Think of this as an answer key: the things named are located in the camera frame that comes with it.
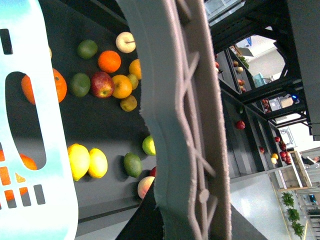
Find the green fruit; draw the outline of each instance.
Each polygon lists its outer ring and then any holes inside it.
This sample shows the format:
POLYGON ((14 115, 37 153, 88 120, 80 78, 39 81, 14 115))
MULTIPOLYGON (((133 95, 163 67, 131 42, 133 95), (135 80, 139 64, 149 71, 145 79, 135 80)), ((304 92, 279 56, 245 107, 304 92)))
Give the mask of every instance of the green fruit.
POLYGON ((79 57, 83 59, 92 58, 97 53, 97 51, 97 44, 90 39, 82 41, 77 48, 77 53, 79 57))
POLYGON ((244 108, 243 108, 242 106, 240 106, 240 107, 238 108, 238 113, 239 113, 239 114, 243 114, 243 112, 244 112, 244 108))
POLYGON ((132 152, 128 152, 124 156, 123 165, 126 173, 131 177, 137 178, 142 173, 142 162, 140 157, 132 152))
POLYGON ((150 156, 155 156, 156 155, 156 147, 155 147, 155 142, 153 137, 147 136, 142 143, 142 149, 145 152, 145 154, 150 155, 150 156))
POLYGON ((80 72, 72 77, 69 84, 69 91, 76 97, 83 97, 89 92, 90 86, 90 78, 80 72))

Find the white floor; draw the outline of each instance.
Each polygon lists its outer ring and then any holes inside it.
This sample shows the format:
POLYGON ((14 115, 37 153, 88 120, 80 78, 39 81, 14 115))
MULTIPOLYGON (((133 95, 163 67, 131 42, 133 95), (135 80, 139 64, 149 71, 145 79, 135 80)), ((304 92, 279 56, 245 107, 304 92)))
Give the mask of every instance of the white floor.
POLYGON ((291 240, 267 174, 230 186, 233 206, 268 240, 291 240))

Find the lemon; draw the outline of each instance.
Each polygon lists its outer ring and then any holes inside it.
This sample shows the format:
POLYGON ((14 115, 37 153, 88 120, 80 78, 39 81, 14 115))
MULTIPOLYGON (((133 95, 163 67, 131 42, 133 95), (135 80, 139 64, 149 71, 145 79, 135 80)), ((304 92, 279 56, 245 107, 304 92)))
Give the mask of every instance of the lemon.
POLYGON ((131 112, 137 107, 137 105, 138 105, 137 99, 132 95, 127 96, 126 98, 122 99, 120 102, 120 107, 126 112, 131 112))
POLYGON ((88 171, 90 166, 90 155, 88 149, 78 143, 68 147, 68 155, 73 180, 79 181, 88 171))
POLYGON ((89 174, 95 179, 102 178, 108 171, 106 155, 98 148, 92 148, 90 154, 89 174))
POLYGON ((130 82, 132 83, 132 90, 135 90, 139 84, 137 76, 134 74, 129 74, 127 77, 130 79, 130 82))

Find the fruit display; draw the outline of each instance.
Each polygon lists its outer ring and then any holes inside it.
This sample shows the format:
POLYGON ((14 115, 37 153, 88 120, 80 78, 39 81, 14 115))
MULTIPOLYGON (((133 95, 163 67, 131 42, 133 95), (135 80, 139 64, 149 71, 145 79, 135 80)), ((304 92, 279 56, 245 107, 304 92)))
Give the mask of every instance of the fruit display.
POLYGON ((267 98, 265 98, 265 99, 262 99, 261 102, 262 102, 262 105, 263 105, 264 112, 265 113, 270 113, 271 112, 271 107, 270 107, 270 104, 269 104, 269 100, 267 98))
POLYGON ((115 83, 111 76, 104 72, 98 71, 91 78, 91 92, 97 98, 108 98, 115 91, 115 83))
MULTIPOLYGON (((55 83, 56 94, 58 102, 61 103, 65 99, 67 94, 67 82, 64 77, 56 69, 53 70, 53 79, 55 83)), ((21 80, 22 91, 26 99, 33 105, 36 104, 34 92, 31 85, 31 79, 28 75, 25 75, 21 80)))
POLYGON ((133 178, 139 177, 142 173, 142 162, 140 157, 132 152, 128 152, 124 156, 123 166, 126 173, 133 178))
POLYGON ((154 139, 151 135, 147 136, 143 142, 142 142, 142 149, 145 152, 145 154, 150 156, 156 155, 156 147, 154 139))
POLYGON ((235 123, 235 128, 236 128, 236 129, 239 129, 239 130, 243 130, 243 129, 246 128, 246 124, 245 124, 244 121, 239 120, 239 121, 237 121, 237 122, 235 123))
POLYGON ((144 199, 149 188, 151 187, 152 183, 154 182, 155 177, 154 176, 146 176, 143 178, 139 184, 138 184, 138 195, 141 199, 144 199))
MULTIPOLYGON (((37 170, 37 165, 35 163, 35 161, 20 153, 20 158, 23 162, 23 164, 30 170, 37 170)), ((5 154, 3 150, 0 150, 0 162, 4 162, 5 161, 5 154)), ((3 186, 6 185, 10 185, 11 184, 11 180, 10 180, 10 176, 9 176, 9 171, 7 167, 0 167, 0 179, 1 179, 1 183, 3 186)), ((15 173, 15 180, 17 183, 23 183, 26 181, 26 179, 23 176, 20 176, 18 173, 15 173)), ((21 187, 19 189, 20 191, 20 195, 24 195, 26 192, 28 192, 28 188, 27 187, 21 187)), ((11 201, 13 199, 15 199, 14 196, 14 192, 12 190, 6 190, 4 191, 4 195, 5 195, 5 199, 8 201, 11 201)))
POLYGON ((115 45, 120 52, 129 54, 136 49, 136 42, 131 32, 120 33, 115 40, 115 45))

